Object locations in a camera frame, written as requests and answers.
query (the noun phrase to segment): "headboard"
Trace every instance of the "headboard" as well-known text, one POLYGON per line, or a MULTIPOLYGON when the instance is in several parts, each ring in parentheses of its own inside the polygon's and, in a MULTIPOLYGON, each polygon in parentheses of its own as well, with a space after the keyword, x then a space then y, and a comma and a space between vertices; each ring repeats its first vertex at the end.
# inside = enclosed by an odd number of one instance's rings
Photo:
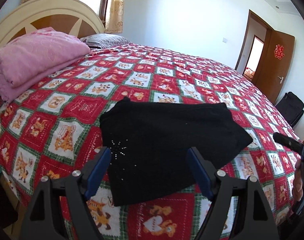
POLYGON ((79 0, 30 0, 0 22, 0 47, 45 27, 78 38, 105 32, 98 15, 79 0))

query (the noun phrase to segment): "human hand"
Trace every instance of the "human hand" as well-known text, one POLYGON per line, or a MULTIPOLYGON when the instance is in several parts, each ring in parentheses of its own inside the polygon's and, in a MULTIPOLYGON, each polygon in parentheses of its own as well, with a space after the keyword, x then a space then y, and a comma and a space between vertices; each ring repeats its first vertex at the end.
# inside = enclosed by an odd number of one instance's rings
POLYGON ((301 172, 301 159, 299 159, 295 164, 295 174, 293 180, 293 189, 292 195, 294 200, 301 201, 303 197, 303 181, 302 181, 302 172, 301 172))

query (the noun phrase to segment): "pink blanket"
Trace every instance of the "pink blanket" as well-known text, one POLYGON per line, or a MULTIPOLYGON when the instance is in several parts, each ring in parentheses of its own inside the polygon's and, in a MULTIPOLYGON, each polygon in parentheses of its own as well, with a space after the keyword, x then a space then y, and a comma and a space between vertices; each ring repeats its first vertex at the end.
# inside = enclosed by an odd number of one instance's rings
POLYGON ((15 88, 39 73, 89 52, 90 48, 75 36, 44 28, 0 48, 0 74, 15 88))
POLYGON ((81 58, 82 57, 75 58, 73 60, 69 60, 62 64, 49 68, 16 88, 12 88, 11 84, 5 80, 4 75, 0 74, 0 96, 3 101, 5 101, 6 103, 10 103, 15 100, 19 95, 28 90, 31 86, 38 83, 41 79, 71 65, 72 63, 78 61, 81 58))

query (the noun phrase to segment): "metal screw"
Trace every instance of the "metal screw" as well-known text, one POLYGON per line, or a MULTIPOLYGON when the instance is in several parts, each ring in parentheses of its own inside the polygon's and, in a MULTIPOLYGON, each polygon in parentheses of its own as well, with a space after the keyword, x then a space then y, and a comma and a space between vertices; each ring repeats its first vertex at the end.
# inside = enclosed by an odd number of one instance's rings
POLYGON ((78 177, 80 175, 81 175, 81 171, 79 171, 79 170, 75 170, 75 171, 72 172, 73 177, 78 177))
POLYGON ((225 177, 226 172, 223 171, 223 170, 218 170, 218 171, 216 172, 216 174, 217 174, 218 176, 220 176, 220 177, 225 177))
POLYGON ((254 177, 254 176, 250 176, 250 181, 251 181, 251 182, 257 182, 257 178, 254 177))
POLYGON ((41 181, 42 182, 46 182, 46 181, 48 181, 49 180, 49 177, 48 176, 43 176, 42 178, 41 178, 41 181))

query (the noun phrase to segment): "bedspread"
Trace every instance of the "bedspread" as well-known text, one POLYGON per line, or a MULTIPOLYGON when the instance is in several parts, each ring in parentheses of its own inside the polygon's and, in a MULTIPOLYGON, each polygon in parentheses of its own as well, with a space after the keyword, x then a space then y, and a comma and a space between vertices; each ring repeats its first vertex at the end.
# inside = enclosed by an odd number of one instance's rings
MULTIPOLYGON (((221 63, 135 44, 92 50, 11 104, 0 100, 0 165, 21 202, 28 204, 42 176, 67 176, 94 157, 102 146, 99 117, 124 96, 137 102, 226 103, 253 143, 223 170, 232 177, 258 177, 276 222, 285 217, 293 203, 299 155, 275 143, 272 134, 298 137, 277 109, 254 85, 221 63)), ((231 201, 222 238, 231 231, 236 202, 231 201)), ((64 197, 61 206, 74 238, 64 197)), ((209 206, 194 185, 147 203, 116 207, 107 175, 88 202, 105 239, 129 240, 194 238, 209 206)))

